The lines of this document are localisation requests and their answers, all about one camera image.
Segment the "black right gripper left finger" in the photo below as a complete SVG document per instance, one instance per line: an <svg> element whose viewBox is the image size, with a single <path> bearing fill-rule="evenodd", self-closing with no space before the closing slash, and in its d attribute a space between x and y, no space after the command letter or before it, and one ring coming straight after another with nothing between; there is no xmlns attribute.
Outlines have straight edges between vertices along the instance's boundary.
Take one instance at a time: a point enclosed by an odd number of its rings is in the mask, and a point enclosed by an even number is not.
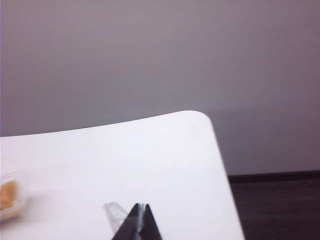
<svg viewBox="0 0 320 240"><path fill-rule="evenodd" d="M136 203L130 210L112 240L140 240L141 205Z"/></svg>

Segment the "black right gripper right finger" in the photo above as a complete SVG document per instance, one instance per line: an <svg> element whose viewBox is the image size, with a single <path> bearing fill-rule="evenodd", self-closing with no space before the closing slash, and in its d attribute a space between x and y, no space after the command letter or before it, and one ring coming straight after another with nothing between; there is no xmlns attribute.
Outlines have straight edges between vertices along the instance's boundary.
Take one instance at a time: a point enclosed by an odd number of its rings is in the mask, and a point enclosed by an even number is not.
<svg viewBox="0 0 320 240"><path fill-rule="evenodd" d="M163 239L149 204L145 205L143 218L142 218L142 227L140 230L140 238L142 240L162 240Z"/></svg>

